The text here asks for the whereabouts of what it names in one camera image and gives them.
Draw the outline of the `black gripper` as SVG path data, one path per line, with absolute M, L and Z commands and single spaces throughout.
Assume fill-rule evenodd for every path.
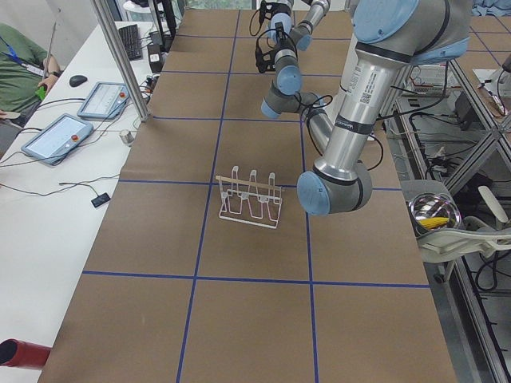
M 267 2 L 265 0 L 261 0 L 259 3 L 259 20 L 270 21 L 275 14 L 279 11 L 279 3 L 278 2 Z
M 279 47 L 278 43 L 270 43 L 266 39 L 267 51 L 264 52 L 260 46 L 260 38 L 256 39 L 255 44 L 255 66 L 259 73 L 275 72 L 275 56 Z

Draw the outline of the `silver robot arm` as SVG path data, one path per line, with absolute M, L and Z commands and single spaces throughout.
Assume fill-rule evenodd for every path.
M 315 27 L 330 9 L 328 1 L 312 1 L 306 17 L 291 22 L 292 2 L 270 6 L 275 47 L 258 53 L 257 66 L 275 79 L 263 99 L 265 116 L 297 113 L 305 118 L 321 154 L 297 182 L 303 209 L 312 215 L 355 211 L 372 192 L 370 173 L 360 160 L 386 94 L 398 72 L 409 65 L 445 62 L 468 47 L 470 1 L 358 1 L 352 13 L 357 57 L 343 73 L 345 93 L 335 118 L 319 96 L 302 90 L 297 53 L 305 50 Z
M 309 5 L 309 10 L 302 21 L 295 23 L 292 19 L 294 5 L 292 0 L 260 2 L 259 23 L 262 25 L 265 19 L 269 20 L 267 30 L 273 42 L 277 42 L 276 24 L 281 22 L 284 32 L 295 43 L 296 48 L 301 51 L 307 50 L 315 27 L 330 10 L 331 1 L 313 0 L 305 1 L 305 3 Z

